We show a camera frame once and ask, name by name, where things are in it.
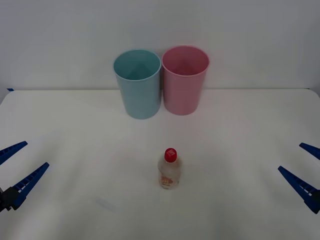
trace clear plastic bottle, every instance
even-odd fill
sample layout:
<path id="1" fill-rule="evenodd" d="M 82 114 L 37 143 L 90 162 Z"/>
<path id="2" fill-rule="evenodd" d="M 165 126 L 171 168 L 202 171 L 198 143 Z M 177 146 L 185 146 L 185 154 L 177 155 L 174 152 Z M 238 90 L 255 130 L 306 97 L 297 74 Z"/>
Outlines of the clear plastic bottle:
<path id="1" fill-rule="evenodd" d="M 175 188 L 180 181 L 182 162 L 174 148 L 165 150 L 164 157 L 158 162 L 159 183 L 164 189 Z"/>

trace pink cup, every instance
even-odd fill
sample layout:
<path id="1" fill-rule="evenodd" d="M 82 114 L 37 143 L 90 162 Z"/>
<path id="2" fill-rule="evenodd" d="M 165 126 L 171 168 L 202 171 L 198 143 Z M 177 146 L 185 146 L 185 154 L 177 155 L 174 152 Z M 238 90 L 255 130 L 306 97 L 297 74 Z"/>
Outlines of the pink cup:
<path id="1" fill-rule="evenodd" d="M 209 64 L 208 55 L 194 46 L 176 46 L 164 53 L 163 100 L 169 112 L 188 115 L 197 109 Z"/>

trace white tabletop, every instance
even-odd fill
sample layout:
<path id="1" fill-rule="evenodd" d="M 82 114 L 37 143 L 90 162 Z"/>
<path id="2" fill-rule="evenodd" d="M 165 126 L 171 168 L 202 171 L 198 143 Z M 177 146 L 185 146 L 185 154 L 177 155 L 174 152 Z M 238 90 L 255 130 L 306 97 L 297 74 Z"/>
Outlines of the white tabletop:
<path id="1" fill-rule="evenodd" d="M 0 105 L 0 149 L 29 144 L 0 166 L 7 189 L 50 167 L 17 211 L 0 213 L 1 240 L 313 240 L 314 214 L 282 165 L 320 188 L 320 99 L 306 89 L 204 90 L 196 112 L 161 107 L 129 117 L 118 90 L 14 91 Z M 158 184 L 166 148 L 183 160 L 180 185 Z"/>

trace white backdrop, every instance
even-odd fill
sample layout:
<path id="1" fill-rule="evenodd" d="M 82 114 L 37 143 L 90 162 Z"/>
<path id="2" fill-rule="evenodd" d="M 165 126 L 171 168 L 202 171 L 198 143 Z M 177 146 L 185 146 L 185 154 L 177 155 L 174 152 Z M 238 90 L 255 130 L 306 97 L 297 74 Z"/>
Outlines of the white backdrop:
<path id="1" fill-rule="evenodd" d="M 0 86 L 112 89 L 115 57 L 196 45 L 207 88 L 317 88 L 319 0 L 0 0 Z"/>

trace blue cup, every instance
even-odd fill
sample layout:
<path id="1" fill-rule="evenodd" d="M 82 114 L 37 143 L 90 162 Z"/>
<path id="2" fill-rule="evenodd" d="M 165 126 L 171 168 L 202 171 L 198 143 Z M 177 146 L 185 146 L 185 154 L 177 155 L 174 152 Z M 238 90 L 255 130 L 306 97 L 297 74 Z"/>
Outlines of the blue cup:
<path id="1" fill-rule="evenodd" d="M 122 53 L 113 64 L 126 112 L 135 119 L 154 116 L 161 103 L 161 60 L 152 51 L 134 49 Z"/>

